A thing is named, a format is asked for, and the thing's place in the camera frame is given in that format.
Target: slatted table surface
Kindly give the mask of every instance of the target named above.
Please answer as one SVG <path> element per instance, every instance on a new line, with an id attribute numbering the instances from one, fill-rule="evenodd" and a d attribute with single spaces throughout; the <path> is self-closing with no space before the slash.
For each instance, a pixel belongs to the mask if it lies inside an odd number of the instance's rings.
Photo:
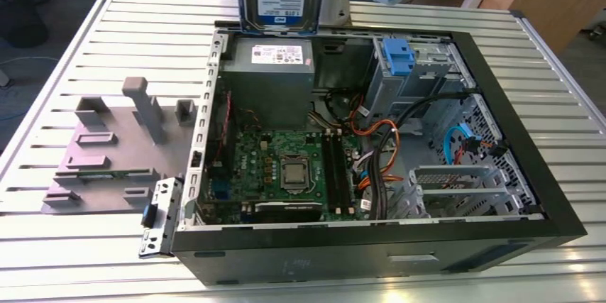
<path id="1" fill-rule="evenodd" d="M 606 299 L 604 119 L 525 21 L 504 11 L 425 6 L 352 3 L 351 11 L 360 26 L 447 29 L 473 36 L 588 235 L 477 274 L 206 288 L 176 258 L 137 259 L 137 214 L 39 215 L 80 97 L 102 95 L 109 106 L 128 105 L 122 80 L 144 76 L 160 104 L 197 99 L 213 22 L 237 19 L 236 0 L 97 0 L 0 159 L 0 299 Z"/>

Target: motherboard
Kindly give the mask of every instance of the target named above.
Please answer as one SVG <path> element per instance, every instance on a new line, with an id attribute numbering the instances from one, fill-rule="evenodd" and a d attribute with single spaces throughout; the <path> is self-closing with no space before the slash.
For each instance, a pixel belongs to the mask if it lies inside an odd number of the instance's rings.
<path id="1" fill-rule="evenodd" d="M 206 224 L 361 219 L 353 173 L 357 137 L 340 132 L 237 133 L 230 179 L 209 179 Z"/>

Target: green motherboard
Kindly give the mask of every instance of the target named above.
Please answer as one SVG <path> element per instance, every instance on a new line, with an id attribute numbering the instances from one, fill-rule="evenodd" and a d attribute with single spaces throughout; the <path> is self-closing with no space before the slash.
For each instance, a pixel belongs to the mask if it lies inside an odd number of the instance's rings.
<path id="1" fill-rule="evenodd" d="M 357 220 L 363 215 L 355 207 L 351 166 L 359 150 L 356 136 L 341 136 L 340 155 L 347 166 L 347 188 L 351 209 L 329 208 L 324 174 L 321 133 L 242 132 L 236 136 L 233 175 L 230 181 L 210 180 L 214 195 L 216 224 L 240 224 L 241 203 L 314 202 L 321 204 L 321 221 Z"/>

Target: cpu socket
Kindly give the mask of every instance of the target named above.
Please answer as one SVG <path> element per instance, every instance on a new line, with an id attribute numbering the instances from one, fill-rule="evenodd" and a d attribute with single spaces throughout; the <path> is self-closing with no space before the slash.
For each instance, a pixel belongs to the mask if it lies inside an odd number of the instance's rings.
<path id="1" fill-rule="evenodd" d="M 301 155 L 280 157 L 280 186 L 289 194 L 300 194 L 309 188 L 308 158 Z"/>

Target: ram slot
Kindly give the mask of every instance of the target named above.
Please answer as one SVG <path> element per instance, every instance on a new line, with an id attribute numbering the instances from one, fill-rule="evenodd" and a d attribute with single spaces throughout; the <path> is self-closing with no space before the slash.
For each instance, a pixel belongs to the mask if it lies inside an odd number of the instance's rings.
<path id="1" fill-rule="evenodd" d="M 338 207 L 342 213 L 351 207 L 349 183 L 347 181 L 347 165 L 340 135 L 332 135 L 333 176 L 337 190 Z"/>
<path id="2" fill-rule="evenodd" d="M 321 160 L 324 161 L 325 192 L 328 195 L 328 209 L 340 207 L 338 191 L 333 177 L 332 143 L 330 136 L 321 136 Z"/>

